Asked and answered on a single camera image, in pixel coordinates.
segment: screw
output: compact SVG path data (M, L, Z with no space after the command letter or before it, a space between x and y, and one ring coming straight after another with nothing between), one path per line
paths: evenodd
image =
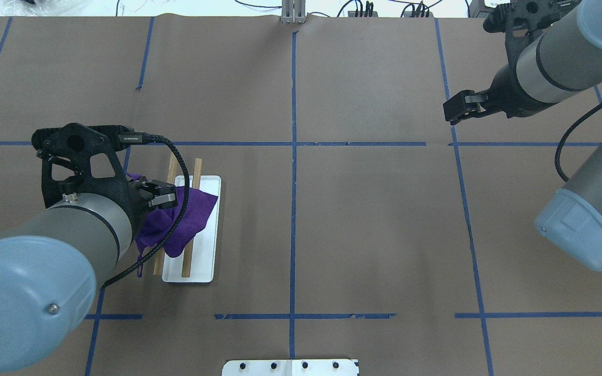
M57 314L57 312L60 311L60 306L57 304L51 304L48 306L48 313L49 314Z

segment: metal stand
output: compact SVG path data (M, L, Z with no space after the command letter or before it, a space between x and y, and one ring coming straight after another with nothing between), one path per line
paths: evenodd
M282 0L282 23L305 24L306 0Z

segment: cable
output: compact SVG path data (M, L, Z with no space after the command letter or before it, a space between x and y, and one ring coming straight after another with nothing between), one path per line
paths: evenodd
M169 228L167 235L165 235L165 237L162 239L162 241L160 241L155 247L153 247L153 249L150 250L150 252L145 254L142 259L135 262L132 266L127 267L127 269L125 269L125 271L121 272L117 276L114 276L113 278L110 278L105 283L103 283L103 286L101 286L101 288L107 288L108 286L116 283L117 281L119 281L122 278L124 278L125 276L127 276L129 273L138 269L138 267L143 265L144 262L150 260L151 257L153 257L153 255L155 255L158 252L158 250L160 250L164 246L164 244L169 240L169 238L171 237L171 235L173 234L173 232L175 231L177 226L180 224L180 221L182 220L182 217L184 216L184 212L186 212L186 210L187 210L187 202L189 201L188 200L189 199L189 171L187 171L187 166L184 164L182 155L177 150L177 148L173 145L173 143L170 142L169 139L165 138L164 136L159 136L159 135L151 135L151 136L153 139L152 140L153 143L161 143L161 144L167 145L167 147L170 148L171 152L178 160L178 165L180 166L180 169L182 170L182 176L184 176L184 197L182 198L182 206L180 208L180 211L178 212L178 217L176 217L176 219L173 221L173 224Z
M401 17L403 17L404 15L406 15L406 9L408 9L408 7L413 7L413 9L415 9L415 4L409 3L408 5L406 5L406 7L404 7L403 10L401 11Z
M240 5L244 5L246 7L253 7L253 8L268 8L268 9L282 9L281 5L278 5L277 7L275 6L269 6L269 5L252 5L252 4L248 4L248 3L244 3L244 2L240 2L239 0L234 0L234 2L239 3Z
M593 109L590 109L589 112L587 112L586 114L584 114L584 116L582 116L580 119L577 119L577 121L574 122L573 125L571 125L571 128L568 128L568 131L566 131L566 133L564 133L564 135L561 137L561 140L559 141L559 145L557 146L557 152L554 153L554 167L556 167L557 173L563 179L563 181L568 181L569 180L568 175L566 175L563 172L563 169L561 169L561 149L563 148L563 145L566 144L566 140L568 140L568 137L571 135L571 133L573 133L573 131L580 124L582 124L582 122L584 122L585 120L589 119L589 117L591 117L596 112L599 112L600 109L602 109L602 103L600 103L599 105L597 105Z
M341 13L343 12L343 10L345 9L345 7L347 7L347 5L351 2L356 2L357 3L357 9L356 12L359 12L359 4L362 5L363 7L363 3L361 2L361 0L348 0L347 3L344 3L343 6L341 7L341 10L339 10L339 14L336 17L341 17Z

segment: screw hole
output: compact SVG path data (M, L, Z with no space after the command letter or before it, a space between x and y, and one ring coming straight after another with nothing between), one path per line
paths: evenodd
M538 12L538 4L534 2L526 4L526 11L530 14L536 14Z

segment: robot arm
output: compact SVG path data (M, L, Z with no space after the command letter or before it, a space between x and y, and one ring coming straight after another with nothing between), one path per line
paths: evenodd
M560 18L559 3L547 0L499 5L484 26L506 32L508 65L489 89L464 90L445 102L445 119L454 125L500 111L532 116L602 83L602 0L583 0ZM518 28L526 35L516 37ZM545 238L602 271L602 145L535 223Z
M499 5L484 26L506 33L508 65L487 90L464 90L445 102L445 119L454 125L500 111L532 116L602 83L602 0L561 14L559 3L547 0Z
M128 181L115 155L151 141L170 144L161 136L115 125L72 123L34 133L47 209L0 233L0 372L30 366L55 350L88 313L96 291L123 276L108 280L147 214L177 205L176 186ZM107 155L114 176L93 177L90 158L100 153ZM74 175L53 180L57 165Z

